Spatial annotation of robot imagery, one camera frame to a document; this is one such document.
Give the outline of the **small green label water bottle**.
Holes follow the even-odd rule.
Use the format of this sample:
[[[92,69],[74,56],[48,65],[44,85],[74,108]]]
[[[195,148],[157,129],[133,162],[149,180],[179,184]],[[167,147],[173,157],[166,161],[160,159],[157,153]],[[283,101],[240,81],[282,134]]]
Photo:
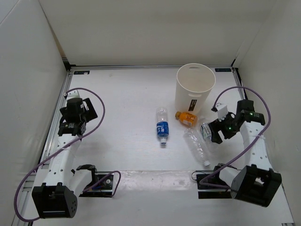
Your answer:
[[[200,133],[205,141],[211,141],[212,132],[209,127],[210,121],[206,118],[202,118],[200,122]]]

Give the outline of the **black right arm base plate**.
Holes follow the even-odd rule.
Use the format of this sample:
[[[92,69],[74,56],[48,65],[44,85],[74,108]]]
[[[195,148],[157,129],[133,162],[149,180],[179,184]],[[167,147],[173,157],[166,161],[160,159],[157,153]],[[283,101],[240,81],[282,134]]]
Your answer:
[[[201,179],[205,178],[206,176],[207,174],[203,173],[196,175],[199,199],[231,199],[230,190],[214,186],[201,185]]]

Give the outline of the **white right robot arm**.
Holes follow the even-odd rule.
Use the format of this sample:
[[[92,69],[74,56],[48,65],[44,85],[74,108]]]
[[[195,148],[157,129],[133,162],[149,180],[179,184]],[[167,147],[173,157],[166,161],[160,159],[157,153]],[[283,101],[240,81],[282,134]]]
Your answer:
[[[209,123],[211,141],[221,144],[224,139],[240,133],[247,152],[243,155],[245,165],[241,170],[232,165],[223,168],[220,163],[209,181],[216,188],[228,186],[233,199],[268,207],[282,183],[282,177],[272,169],[264,136],[260,134],[265,126],[264,115],[254,110],[251,100],[238,101],[235,114],[220,103],[212,111],[218,118]]]

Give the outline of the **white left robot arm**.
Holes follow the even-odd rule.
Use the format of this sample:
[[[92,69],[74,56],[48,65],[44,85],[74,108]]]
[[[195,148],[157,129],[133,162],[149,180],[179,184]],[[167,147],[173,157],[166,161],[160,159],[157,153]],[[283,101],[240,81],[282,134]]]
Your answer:
[[[90,99],[70,98],[60,113],[58,147],[62,151],[51,159],[42,184],[32,190],[40,218],[74,217],[78,197],[84,188],[94,188],[99,183],[99,176],[91,172],[89,167],[72,169],[87,123],[98,117]]]

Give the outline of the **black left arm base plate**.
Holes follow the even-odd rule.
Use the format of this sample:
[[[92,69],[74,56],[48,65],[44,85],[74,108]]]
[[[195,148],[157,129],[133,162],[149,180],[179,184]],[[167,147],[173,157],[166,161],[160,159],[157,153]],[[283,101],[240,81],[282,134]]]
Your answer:
[[[90,186],[101,180],[107,174],[108,172],[97,171],[95,173],[95,178],[85,187],[85,189],[88,189]],[[113,178],[114,175],[108,176],[105,180],[98,183],[97,186],[93,187],[89,191],[82,193],[80,197],[111,198],[113,191]]]

